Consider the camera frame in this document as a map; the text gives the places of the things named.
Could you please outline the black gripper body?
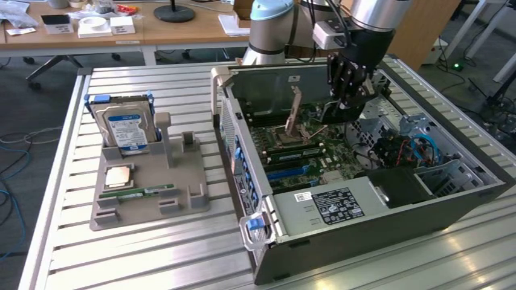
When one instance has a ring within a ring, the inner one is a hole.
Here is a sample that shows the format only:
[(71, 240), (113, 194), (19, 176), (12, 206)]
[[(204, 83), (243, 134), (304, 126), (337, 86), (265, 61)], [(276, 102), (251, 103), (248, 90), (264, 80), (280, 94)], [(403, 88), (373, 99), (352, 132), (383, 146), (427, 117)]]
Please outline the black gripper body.
[(365, 67), (367, 74), (372, 74), (387, 53), (395, 30), (375, 31), (357, 26), (353, 22), (347, 22), (349, 32), (349, 44), (339, 52), (339, 63), (344, 67), (337, 72), (344, 72), (347, 63), (353, 63), (357, 67)]

